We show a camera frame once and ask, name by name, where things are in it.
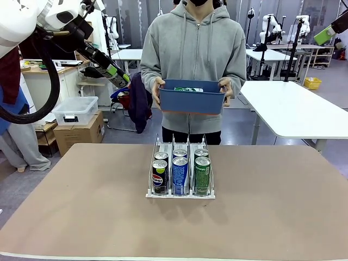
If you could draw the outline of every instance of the monitor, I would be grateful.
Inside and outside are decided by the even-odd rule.
[[[52,60],[55,61],[76,61],[75,52],[66,53],[49,40],[44,41],[45,47]],[[30,38],[20,43],[20,50],[23,60],[41,61],[39,54],[36,52]]]

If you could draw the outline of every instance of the white table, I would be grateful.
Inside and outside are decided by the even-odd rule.
[[[111,56],[112,60],[122,61],[125,63],[126,74],[129,74],[129,61],[136,61],[136,65],[140,68],[140,60],[142,56],[142,49],[124,49]]]
[[[259,67],[256,68],[256,63],[257,61],[261,61],[262,58],[262,52],[254,52],[253,49],[247,49],[246,50],[246,55],[247,57],[251,58],[253,60],[252,63],[252,71],[259,71]],[[290,56],[289,55],[285,55],[283,53],[280,52],[276,52],[273,50],[268,49],[265,52],[265,63],[272,66],[272,70],[271,70],[271,76],[270,76],[270,80],[273,80],[274,78],[274,73],[275,73],[275,69],[276,69],[276,65],[277,63],[279,63],[280,67],[282,66],[284,61],[289,61],[290,60]]]
[[[277,49],[292,49],[293,45],[267,45],[268,49],[277,50]],[[318,49],[325,49],[325,46],[318,46],[318,45],[298,45],[296,49],[308,49],[310,51],[309,56],[309,64],[313,57],[314,50]],[[307,66],[306,73],[304,74],[304,78],[302,81],[302,84],[305,82],[305,79],[307,77],[309,65]]]
[[[275,135],[302,139],[319,152],[327,139],[348,139],[348,112],[294,82],[248,81],[241,93],[256,111],[253,145],[260,119]]]

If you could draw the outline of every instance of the blue cloth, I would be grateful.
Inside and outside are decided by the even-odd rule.
[[[20,88],[15,104],[7,104],[7,103],[4,103],[3,100],[4,100],[4,93],[3,93],[2,87],[0,86],[0,105],[5,110],[14,114],[18,114],[23,109],[24,105],[28,104],[27,99],[24,96],[24,93],[22,91],[22,88]],[[11,124],[10,122],[4,120],[3,118],[0,118],[0,136],[4,134],[4,132],[10,126],[10,124]]]

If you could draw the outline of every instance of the wall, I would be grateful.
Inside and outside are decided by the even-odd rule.
[[[172,0],[160,1],[163,13],[169,13],[173,9]],[[302,13],[312,15],[313,31],[308,39],[308,42],[312,42],[313,36],[324,25],[329,24],[329,21],[336,18],[340,0],[227,0],[227,10],[231,19],[238,21],[247,34],[249,21],[247,12],[250,8],[254,8],[256,15],[251,20],[248,40],[249,44],[253,44],[260,41],[259,33],[262,31],[263,16],[267,14],[275,14],[279,23],[282,22],[283,15],[287,16],[283,30],[288,35],[290,26],[294,23],[296,15],[300,13],[303,1]],[[132,48],[141,48],[148,26],[159,13],[158,0],[104,0],[104,3],[107,14],[117,17],[120,35],[118,42],[131,44]]]
[[[314,43],[313,37],[337,18],[340,0],[305,0],[302,15],[310,15],[310,33],[305,43]]]
[[[343,11],[346,10],[346,7],[341,4],[341,7],[339,9],[339,13],[342,14]],[[337,38],[340,38],[343,45],[348,46],[348,30],[344,31],[343,33],[337,35]]]

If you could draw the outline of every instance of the green sprite can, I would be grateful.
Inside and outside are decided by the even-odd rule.
[[[195,160],[195,193],[205,196],[208,192],[211,161],[206,157]]]
[[[199,148],[195,151],[195,161],[199,157],[209,158],[209,152],[205,148]]]

